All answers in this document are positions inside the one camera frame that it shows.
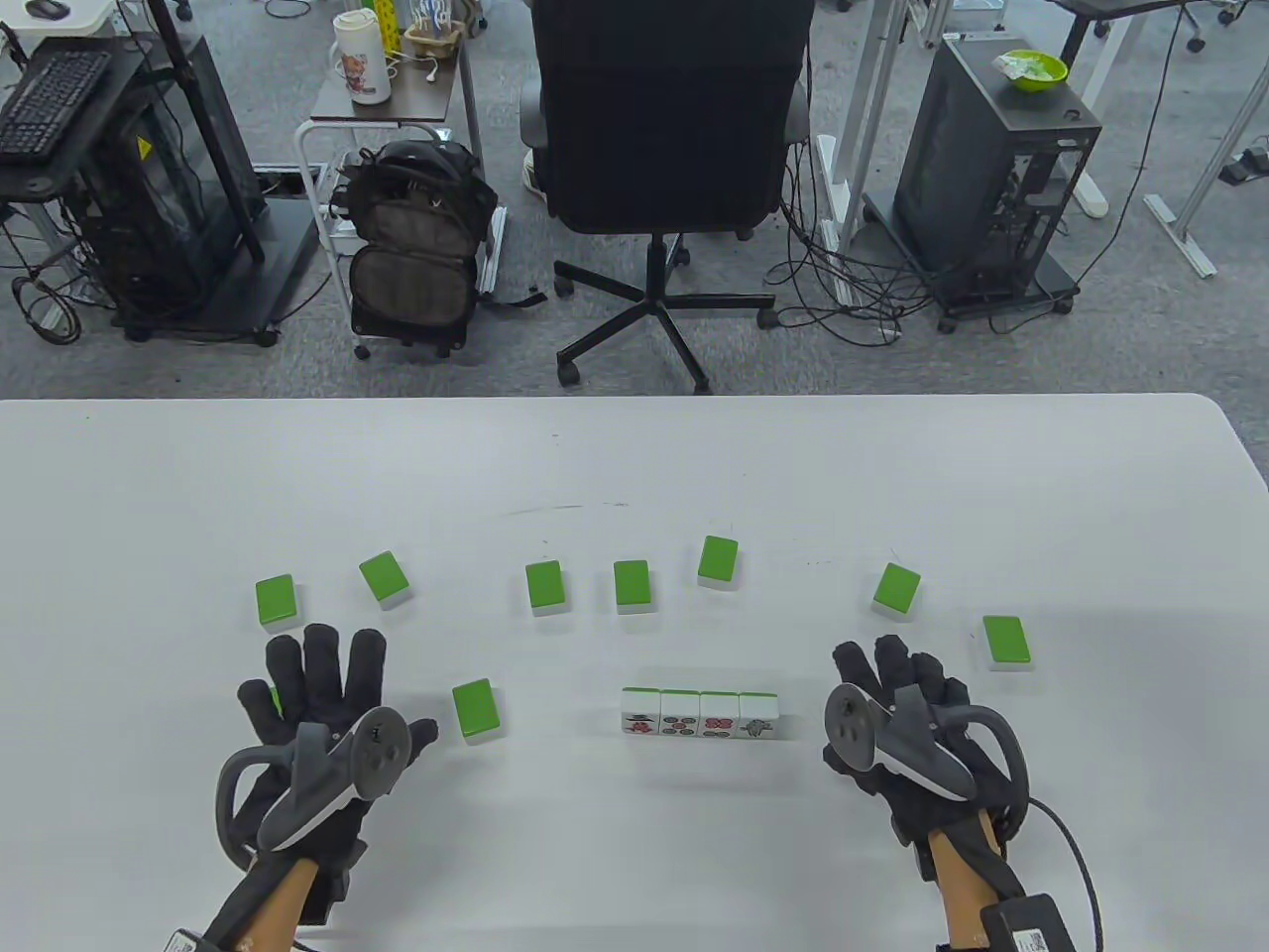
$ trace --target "green bowl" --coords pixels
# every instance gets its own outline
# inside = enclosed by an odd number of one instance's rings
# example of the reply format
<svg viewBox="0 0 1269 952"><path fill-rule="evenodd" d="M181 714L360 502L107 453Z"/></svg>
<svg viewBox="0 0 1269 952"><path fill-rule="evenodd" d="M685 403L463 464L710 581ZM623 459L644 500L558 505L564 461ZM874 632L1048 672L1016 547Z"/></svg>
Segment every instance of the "green bowl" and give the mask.
<svg viewBox="0 0 1269 952"><path fill-rule="evenodd" d="M1010 80L1015 89L1023 93L1043 93L1060 83L1066 83L1070 70L1066 63L1056 56L1042 53L1039 50L1010 50L1005 56L1014 60L1025 60L1030 66L1029 76L1019 76Z"/></svg>

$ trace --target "computer mouse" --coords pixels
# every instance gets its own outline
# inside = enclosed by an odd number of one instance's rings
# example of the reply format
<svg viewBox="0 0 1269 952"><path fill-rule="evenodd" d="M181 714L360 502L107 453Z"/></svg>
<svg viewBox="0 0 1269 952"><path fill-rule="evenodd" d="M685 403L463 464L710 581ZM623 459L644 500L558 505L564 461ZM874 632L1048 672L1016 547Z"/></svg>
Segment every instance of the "computer mouse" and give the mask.
<svg viewBox="0 0 1269 952"><path fill-rule="evenodd" d="M27 0L27 13L37 20L60 20L70 11L71 8L61 0Z"/></svg>

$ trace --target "green mahjong tile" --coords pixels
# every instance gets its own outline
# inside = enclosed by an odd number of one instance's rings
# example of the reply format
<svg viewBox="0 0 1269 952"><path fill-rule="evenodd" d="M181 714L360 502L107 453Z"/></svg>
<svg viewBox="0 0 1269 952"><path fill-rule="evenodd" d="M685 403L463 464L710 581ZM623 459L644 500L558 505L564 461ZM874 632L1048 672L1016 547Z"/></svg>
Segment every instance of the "green mahjong tile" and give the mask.
<svg viewBox="0 0 1269 952"><path fill-rule="evenodd" d="M892 612L907 614L912 609L912 599L916 598L916 588L920 584L921 576L911 569L890 562L881 574L873 602Z"/></svg>
<svg viewBox="0 0 1269 952"><path fill-rule="evenodd" d="M617 604L647 605L652 603L652 578L647 561L636 559L613 562L613 581L617 585Z"/></svg>
<svg viewBox="0 0 1269 952"><path fill-rule="evenodd" d="M277 625L299 614L296 581L289 575L277 575L255 583L255 607L260 625Z"/></svg>
<svg viewBox="0 0 1269 952"><path fill-rule="evenodd" d="M379 552L373 559L367 559L360 565L362 578L371 586L371 593L379 602L386 602L393 595L400 595L410 581L397 565L396 557L391 552Z"/></svg>
<svg viewBox="0 0 1269 952"><path fill-rule="evenodd" d="M497 716L497 702L489 678L459 684L453 691L454 710L458 712L458 726L464 737L497 730L501 720Z"/></svg>
<svg viewBox="0 0 1269 952"><path fill-rule="evenodd" d="M982 630L987 635L987 650L995 664L1025 665L1032 663L1030 647L1027 645L1022 619L1010 614L989 614L982 619Z"/></svg>
<svg viewBox="0 0 1269 952"><path fill-rule="evenodd" d="M529 581L529 604L533 608L551 608L565 603L563 572L560 562L534 562L524 566Z"/></svg>
<svg viewBox="0 0 1269 952"><path fill-rule="evenodd" d="M736 539L706 536L697 575L714 581L731 581L736 574L736 555L739 552L740 543Z"/></svg>

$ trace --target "barcode label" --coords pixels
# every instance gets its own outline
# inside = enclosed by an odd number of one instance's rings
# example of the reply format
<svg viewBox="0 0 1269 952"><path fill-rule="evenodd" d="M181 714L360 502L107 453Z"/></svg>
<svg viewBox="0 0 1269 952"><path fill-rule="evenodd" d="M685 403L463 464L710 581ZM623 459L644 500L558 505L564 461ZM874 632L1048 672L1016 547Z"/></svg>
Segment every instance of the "barcode label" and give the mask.
<svg viewBox="0 0 1269 952"><path fill-rule="evenodd" d="M1039 929L1023 929L1014 933L1014 948L1018 952L1048 952L1048 943Z"/></svg>
<svg viewBox="0 0 1269 952"><path fill-rule="evenodd" d="M183 932L176 930L171 934L171 938L168 939L168 948L164 949L164 952L194 952L197 948L198 943Z"/></svg>

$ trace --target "chair backrest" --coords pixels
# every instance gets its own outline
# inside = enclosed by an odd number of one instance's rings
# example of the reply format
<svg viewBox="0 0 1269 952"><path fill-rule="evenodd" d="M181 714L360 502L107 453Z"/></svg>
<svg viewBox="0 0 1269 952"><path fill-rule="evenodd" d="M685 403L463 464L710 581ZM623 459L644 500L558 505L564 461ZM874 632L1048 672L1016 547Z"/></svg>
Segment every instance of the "chair backrest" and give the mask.
<svg viewBox="0 0 1269 952"><path fill-rule="evenodd" d="M534 0L551 211L574 231L756 226L815 0Z"/></svg>

